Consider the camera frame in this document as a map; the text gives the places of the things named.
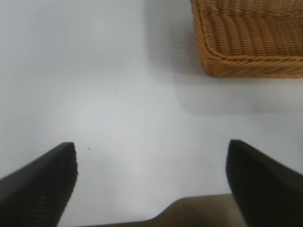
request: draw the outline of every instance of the black rubber pad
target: black rubber pad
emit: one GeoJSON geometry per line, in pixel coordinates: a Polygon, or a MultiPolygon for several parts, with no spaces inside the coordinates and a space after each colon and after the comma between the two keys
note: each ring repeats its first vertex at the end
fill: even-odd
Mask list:
{"type": "Polygon", "coordinates": [[[55,227],[77,180],[73,143],[63,143],[0,181],[0,227],[55,227]]]}
{"type": "Polygon", "coordinates": [[[249,227],[303,226],[301,174],[239,140],[230,142],[226,173],[249,227]]]}

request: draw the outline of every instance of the basket rim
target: basket rim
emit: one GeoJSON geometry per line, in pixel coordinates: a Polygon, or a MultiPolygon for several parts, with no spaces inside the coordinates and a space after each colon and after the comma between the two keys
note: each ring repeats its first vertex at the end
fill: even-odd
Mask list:
{"type": "Polygon", "coordinates": [[[205,31],[205,25],[203,23],[202,16],[205,14],[200,10],[199,0],[191,0],[192,10],[194,14],[194,19],[197,20],[198,23],[195,23],[196,32],[201,36],[203,45],[205,46],[207,52],[204,52],[204,57],[212,60],[212,61],[220,61],[221,64],[231,63],[235,65],[256,65],[258,62],[258,66],[273,64],[273,65],[287,65],[287,66],[295,66],[302,65],[303,56],[293,55],[293,56],[282,56],[282,55],[267,55],[267,56],[253,56],[253,55],[227,55],[217,52],[210,46],[210,42],[208,41],[207,32],[205,31]]]}

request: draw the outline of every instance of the brown wicker basket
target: brown wicker basket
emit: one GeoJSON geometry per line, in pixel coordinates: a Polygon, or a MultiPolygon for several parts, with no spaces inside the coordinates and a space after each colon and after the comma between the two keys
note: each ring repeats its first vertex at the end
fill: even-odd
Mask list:
{"type": "Polygon", "coordinates": [[[303,77],[303,0],[191,0],[201,61],[215,77],[303,77]]]}

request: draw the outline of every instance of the white surface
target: white surface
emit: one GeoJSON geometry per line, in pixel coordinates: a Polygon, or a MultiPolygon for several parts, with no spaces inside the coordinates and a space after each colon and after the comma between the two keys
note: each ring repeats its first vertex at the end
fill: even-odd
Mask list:
{"type": "Polygon", "coordinates": [[[229,192],[229,139],[303,172],[303,80],[215,79],[188,0],[1,0],[0,176],[74,141],[61,226],[229,192]]]}

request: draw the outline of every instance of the wicker basket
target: wicker basket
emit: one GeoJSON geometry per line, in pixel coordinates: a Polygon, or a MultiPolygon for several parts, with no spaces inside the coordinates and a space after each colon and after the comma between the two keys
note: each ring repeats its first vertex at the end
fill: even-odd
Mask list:
{"type": "Polygon", "coordinates": [[[303,77],[303,0],[191,0],[199,53],[215,77],[303,77]]]}

